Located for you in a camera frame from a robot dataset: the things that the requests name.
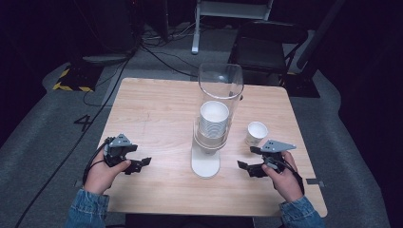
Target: person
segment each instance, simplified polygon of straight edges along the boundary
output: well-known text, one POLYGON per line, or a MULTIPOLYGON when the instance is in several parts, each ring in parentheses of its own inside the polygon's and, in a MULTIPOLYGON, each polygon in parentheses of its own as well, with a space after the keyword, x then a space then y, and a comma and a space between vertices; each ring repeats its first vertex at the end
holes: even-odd
MULTIPOLYGON (((291 153, 281 152, 283 158, 290 163, 295 171, 297 167, 291 153)), ((116 166, 109 167, 101 150, 93 160, 86 184, 77 192, 76 198, 68 210, 65 227, 106 227, 105 219, 109 196, 104 195, 115 177, 130 165, 130 160, 122 161, 116 166)), ((285 169, 277 173, 273 168, 263 164, 263 171, 273 180, 279 194, 285 202, 279 205, 284 227, 305 228, 325 227, 324 222, 311 202, 303 196, 293 173, 285 169)))

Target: wooden tabletop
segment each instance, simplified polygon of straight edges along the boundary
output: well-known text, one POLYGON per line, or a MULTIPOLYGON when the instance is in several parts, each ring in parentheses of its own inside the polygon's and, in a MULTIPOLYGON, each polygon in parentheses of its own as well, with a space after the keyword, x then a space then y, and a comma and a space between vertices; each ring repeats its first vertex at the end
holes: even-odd
POLYGON ((268 139, 291 143, 307 198, 322 217, 326 205, 315 179, 287 92, 281 87, 246 85, 243 100, 221 149, 221 169, 212 179, 191 168, 193 122, 199 107, 196 82, 125 78, 111 109, 101 142, 124 133, 138 145, 129 159, 151 157, 141 173, 120 174, 112 187, 109 211, 177 215, 279 216, 284 201, 269 178, 250 178, 237 161, 262 163, 244 142, 247 125, 257 121, 269 129, 268 139))

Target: denim jacket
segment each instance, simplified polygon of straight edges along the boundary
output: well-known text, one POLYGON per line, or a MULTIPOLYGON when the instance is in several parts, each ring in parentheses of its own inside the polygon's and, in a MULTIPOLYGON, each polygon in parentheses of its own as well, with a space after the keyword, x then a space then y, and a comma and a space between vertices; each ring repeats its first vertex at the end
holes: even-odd
MULTIPOLYGON (((66 228, 105 227, 109 196, 80 189, 68 211, 66 228)), ((306 197, 279 205, 281 219, 287 228, 325 227, 322 218, 306 197)))

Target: transparent cylinder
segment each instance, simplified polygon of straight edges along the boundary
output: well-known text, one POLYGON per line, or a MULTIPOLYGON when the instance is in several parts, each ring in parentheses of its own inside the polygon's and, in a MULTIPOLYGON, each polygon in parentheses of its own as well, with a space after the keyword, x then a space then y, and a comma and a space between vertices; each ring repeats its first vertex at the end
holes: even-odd
POLYGON ((194 140, 205 153, 215 153, 225 146, 241 99, 242 69, 238 65, 201 64, 199 86, 194 140))

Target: chair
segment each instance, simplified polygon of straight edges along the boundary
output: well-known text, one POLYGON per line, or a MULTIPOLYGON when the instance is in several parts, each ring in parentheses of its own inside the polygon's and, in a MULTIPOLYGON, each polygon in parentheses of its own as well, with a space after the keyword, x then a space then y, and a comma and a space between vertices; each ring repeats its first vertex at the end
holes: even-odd
POLYGON ((239 28, 228 59, 243 70, 278 74, 281 82, 297 49, 308 38, 308 31, 296 24, 273 21, 251 21, 239 28), (292 45, 285 54, 283 45, 292 45))

